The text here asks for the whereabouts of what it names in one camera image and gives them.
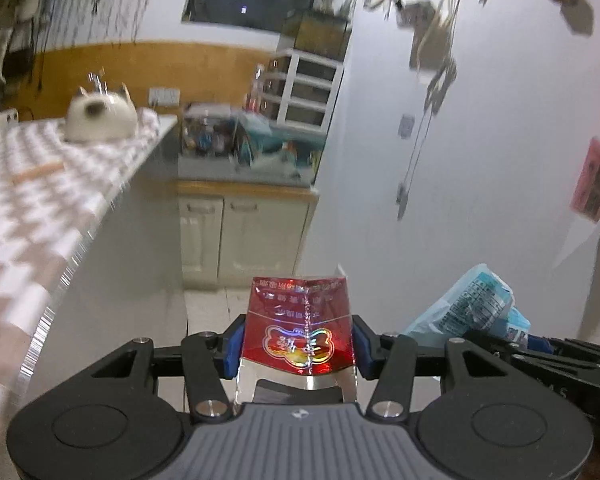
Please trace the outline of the red cigarette pack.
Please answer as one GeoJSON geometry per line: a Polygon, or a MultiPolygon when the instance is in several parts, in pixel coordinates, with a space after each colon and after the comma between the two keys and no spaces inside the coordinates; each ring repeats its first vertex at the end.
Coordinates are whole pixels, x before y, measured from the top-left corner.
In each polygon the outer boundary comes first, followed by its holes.
{"type": "Polygon", "coordinates": [[[358,400],[347,279],[257,276],[251,282],[236,404],[358,400]]]}

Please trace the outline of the light blue snack packet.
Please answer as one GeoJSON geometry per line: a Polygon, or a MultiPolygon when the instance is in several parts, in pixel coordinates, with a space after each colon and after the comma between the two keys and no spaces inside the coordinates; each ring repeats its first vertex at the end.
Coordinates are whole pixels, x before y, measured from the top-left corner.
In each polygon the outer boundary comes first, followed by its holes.
{"type": "Polygon", "coordinates": [[[516,308],[513,289],[485,263],[469,269],[403,331],[419,344],[442,348],[471,330],[526,348],[531,324],[516,308]]]}

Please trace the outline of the cream floor cabinet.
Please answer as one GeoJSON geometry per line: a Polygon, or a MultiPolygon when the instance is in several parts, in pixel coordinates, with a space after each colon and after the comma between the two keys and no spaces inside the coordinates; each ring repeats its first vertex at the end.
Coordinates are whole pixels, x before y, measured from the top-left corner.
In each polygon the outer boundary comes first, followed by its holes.
{"type": "Polygon", "coordinates": [[[316,188],[194,180],[176,188],[186,287],[241,288],[255,276],[296,272],[316,188]]]}

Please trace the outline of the pink QR code card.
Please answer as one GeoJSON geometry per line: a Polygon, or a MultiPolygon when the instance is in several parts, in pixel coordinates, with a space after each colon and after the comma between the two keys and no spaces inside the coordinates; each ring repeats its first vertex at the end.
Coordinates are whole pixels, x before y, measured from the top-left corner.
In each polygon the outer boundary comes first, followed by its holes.
{"type": "Polygon", "coordinates": [[[588,220],[600,220],[600,139],[591,140],[570,207],[588,220]]]}

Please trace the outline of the teal storage box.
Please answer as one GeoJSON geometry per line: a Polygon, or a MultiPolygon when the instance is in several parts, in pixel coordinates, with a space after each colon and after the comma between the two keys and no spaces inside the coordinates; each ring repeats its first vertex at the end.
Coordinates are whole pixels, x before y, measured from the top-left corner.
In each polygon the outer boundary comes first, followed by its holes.
{"type": "Polygon", "coordinates": [[[258,114],[240,112],[234,141],[232,161],[240,171],[311,186],[320,168],[326,136],[279,127],[258,114]]]}

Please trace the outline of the clear storage box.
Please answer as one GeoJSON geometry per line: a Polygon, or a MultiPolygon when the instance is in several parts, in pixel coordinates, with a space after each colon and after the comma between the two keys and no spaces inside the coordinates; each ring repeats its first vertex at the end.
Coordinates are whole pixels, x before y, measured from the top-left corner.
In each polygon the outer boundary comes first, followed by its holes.
{"type": "Polygon", "coordinates": [[[181,149],[188,157],[227,157],[234,148],[237,113],[228,104],[192,103],[182,113],[181,149]]]}

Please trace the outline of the checkered tablecloth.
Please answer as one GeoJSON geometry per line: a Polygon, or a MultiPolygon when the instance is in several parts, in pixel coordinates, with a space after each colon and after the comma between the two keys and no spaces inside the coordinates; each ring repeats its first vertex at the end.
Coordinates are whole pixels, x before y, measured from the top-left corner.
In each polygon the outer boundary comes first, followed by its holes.
{"type": "Polygon", "coordinates": [[[50,300],[68,282],[109,205],[178,120],[140,111],[137,134],[87,144],[64,139],[60,118],[22,122],[0,142],[0,437],[8,411],[26,391],[50,300]],[[21,171],[58,162],[65,169],[20,185],[21,171]]]}

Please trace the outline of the white cat-shaped ceramic pot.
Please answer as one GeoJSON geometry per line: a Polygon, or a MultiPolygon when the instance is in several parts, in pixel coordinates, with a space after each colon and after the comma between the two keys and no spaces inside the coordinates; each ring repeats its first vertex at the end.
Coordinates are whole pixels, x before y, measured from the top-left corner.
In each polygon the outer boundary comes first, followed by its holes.
{"type": "Polygon", "coordinates": [[[132,138],[137,112],[125,84],[110,91],[104,72],[88,73],[94,90],[83,87],[73,96],[65,117],[64,139],[71,143],[108,142],[132,138]]]}

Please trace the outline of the white power strip outlet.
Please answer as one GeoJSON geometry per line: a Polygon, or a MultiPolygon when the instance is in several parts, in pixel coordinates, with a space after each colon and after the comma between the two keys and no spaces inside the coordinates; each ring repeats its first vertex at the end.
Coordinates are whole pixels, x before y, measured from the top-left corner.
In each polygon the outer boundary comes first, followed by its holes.
{"type": "Polygon", "coordinates": [[[178,88],[151,87],[148,89],[148,104],[151,107],[178,107],[181,90],[178,88]]]}

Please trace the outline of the white drawer organizer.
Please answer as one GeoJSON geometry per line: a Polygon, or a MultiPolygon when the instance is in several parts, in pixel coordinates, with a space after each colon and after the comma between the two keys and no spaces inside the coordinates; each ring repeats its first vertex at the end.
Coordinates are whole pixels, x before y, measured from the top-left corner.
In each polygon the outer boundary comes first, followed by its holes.
{"type": "Polygon", "coordinates": [[[294,49],[275,52],[259,82],[258,112],[279,127],[327,136],[343,64],[294,49]]]}

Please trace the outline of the glass fish tank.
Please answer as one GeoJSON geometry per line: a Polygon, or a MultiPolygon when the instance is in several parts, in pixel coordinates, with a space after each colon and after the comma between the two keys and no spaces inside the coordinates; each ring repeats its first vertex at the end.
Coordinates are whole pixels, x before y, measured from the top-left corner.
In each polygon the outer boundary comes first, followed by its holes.
{"type": "Polygon", "coordinates": [[[346,18],[312,9],[295,10],[283,22],[277,49],[298,50],[342,62],[351,32],[346,18]]]}

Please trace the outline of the white macrame wall hanging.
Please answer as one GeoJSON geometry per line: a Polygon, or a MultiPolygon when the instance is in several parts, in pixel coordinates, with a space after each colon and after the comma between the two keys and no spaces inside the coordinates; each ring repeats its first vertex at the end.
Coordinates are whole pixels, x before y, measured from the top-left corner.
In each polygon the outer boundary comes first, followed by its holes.
{"type": "Polygon", "coordinates": [[[43,0],[44,49],[88,44],[131,44],[137,40],[149,0],[43,0]]]}

